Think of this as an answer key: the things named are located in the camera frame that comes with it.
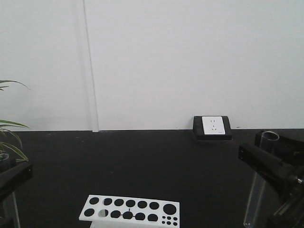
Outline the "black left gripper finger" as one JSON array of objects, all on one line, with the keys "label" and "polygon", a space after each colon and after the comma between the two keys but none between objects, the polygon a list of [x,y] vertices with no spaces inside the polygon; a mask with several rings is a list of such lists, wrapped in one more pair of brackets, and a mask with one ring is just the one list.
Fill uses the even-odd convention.
[{"label": "black left gripper finger", "polygon": [[12,192],[33,177],[32,164],[19,164],[0,174],[0,201],[3,202]]}]

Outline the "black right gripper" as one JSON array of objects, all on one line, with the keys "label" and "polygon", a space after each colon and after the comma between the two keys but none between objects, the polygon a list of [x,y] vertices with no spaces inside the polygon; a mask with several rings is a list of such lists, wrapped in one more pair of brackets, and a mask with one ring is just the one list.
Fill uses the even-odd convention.
[{"label": "black right gripper", "polygon": [[269,228],[304,226],[304,142],[273,131],[259,131],[255,146],[243,143],[238,158],[278,194],[281,206],[267,219]]}]

